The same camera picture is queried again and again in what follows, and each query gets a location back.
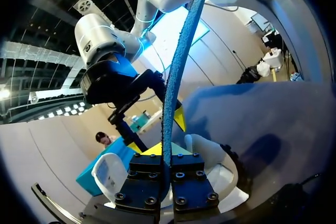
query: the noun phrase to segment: black metal bracket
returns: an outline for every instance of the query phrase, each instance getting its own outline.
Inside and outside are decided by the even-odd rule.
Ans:
[[[136,153],[128,177],[115,197],[116,209],[150,215],[160,220],[161,156]]]
[[[200,154],[172,156],[171,183],[175,222],[220,214],[218,194],[206,177]]]

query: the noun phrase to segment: white plastic part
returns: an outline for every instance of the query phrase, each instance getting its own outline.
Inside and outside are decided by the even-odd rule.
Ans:
[[[263,60],[270,65],[271,68],[279,68],[282,66],[283,57],[281,53],[281,49],[272,50],[271,55],[269,52],[265,54]]]
[[[267,77],[271,74],[270,65],[264,61],[262,61],[261,63],[257,65],[257,71],[258,71],[258,74],[260,74],[262,77]]]
[[[114,202],[114,195],[120,192],[127,178],[127,171],[120,157],[114,153],[102,155],[91,172],[102,193]]]

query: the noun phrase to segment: white bag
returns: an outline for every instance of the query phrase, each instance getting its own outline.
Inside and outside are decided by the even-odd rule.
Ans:
[[[271,74],[270,65],[264,61],[257,65],[257,71],[262,77],[267,77]]]

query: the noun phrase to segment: teal box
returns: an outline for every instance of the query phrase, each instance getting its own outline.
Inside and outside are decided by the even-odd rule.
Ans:
[[[122,160],[122,163],[124,164],[126,170],[128,170],[130,161],[133,157],[133,154],[136,153],[136,151],[125,146],[123,142],[123,138],[120,137],[117,140],[115,140],[112,144],[110,144],[104,151],[102,151],[96,157],[96,159],[91,162],[91,164],[89,164],[89,166],[76,178],[76,182],[92,196],[97,196],[97,195],[102,194],[101,190],[99,189],[96,182],[94,181],[94,178],[91,175],[91,172],[92,172],[93,167],[95,166],[95,163],[98,161],[98,159],[106,153],[117,154]]]

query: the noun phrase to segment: white panel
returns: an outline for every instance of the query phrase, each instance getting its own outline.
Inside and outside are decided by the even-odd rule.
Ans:
[[[228,71],[202,41],[199,40],[191,47],[189,55],[196,61],[214,85],[228,83],[226,81]]]
[[[49,134],[45,135],[44,141],[49,142]],[[27,123],[1,125],[0,150],[14,186],[42,223],[55,221],[55,218],[32,192],[30,187],[36,182],[51,199],[72,215],[77,217],[78,212],[83,211],[85,205],[67,190],[48,167],[34,143]]]
[[[182,75],[182,82],[178,93],[179,96],[185,99],[196,89],[206,86],[212,86],[212,84],[195,62],[188,56]]]
[[[104,146],[91,137],[90,131],[79,116],[60,116],[59,118],[74,142],[90,161],[94,160],[104,150]]]
[[[250,31],[231,12],[205,5],[202,19],[226,43],[231,51],[236,51],[244,64],[255,65],[263,53],[255,43]]]
[[[76,182],[90,160],[77,146],[60,117],[30,121],[31,134],[43,158],[62,183],[86,204],[90,195]]]
[[[210,31],[199,42],[208,45],[221,62],[220,64],[225,67],[227,73],[224,78],[225,84],[236,83],[242,75],[243,70],[218,36]]]

